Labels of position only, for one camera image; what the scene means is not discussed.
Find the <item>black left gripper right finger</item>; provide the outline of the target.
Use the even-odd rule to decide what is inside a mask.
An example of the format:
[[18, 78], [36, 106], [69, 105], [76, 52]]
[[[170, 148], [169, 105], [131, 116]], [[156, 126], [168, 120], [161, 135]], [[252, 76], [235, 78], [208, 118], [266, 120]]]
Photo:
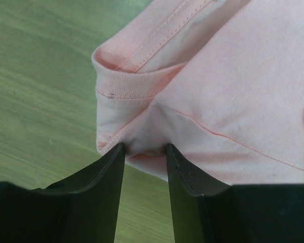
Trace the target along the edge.
[[304, 184], [227, 185], [167, 145], [176, 242], [304, 242]]

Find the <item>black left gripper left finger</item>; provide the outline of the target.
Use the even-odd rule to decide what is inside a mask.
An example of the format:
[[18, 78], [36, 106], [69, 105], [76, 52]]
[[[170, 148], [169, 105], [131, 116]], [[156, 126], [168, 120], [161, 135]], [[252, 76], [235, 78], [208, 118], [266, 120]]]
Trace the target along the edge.
[[0, 242], [113, 242], [125, 146], [41, 189], [0, 182]]

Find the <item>pink t shirt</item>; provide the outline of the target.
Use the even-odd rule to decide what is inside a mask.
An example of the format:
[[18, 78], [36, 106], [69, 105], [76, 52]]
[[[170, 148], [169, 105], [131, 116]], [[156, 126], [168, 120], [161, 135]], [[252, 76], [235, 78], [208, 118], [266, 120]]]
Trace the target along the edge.
[[167, 179], [304, 183], [304, 1], [153, 1], [92, 54], [97, 150]]

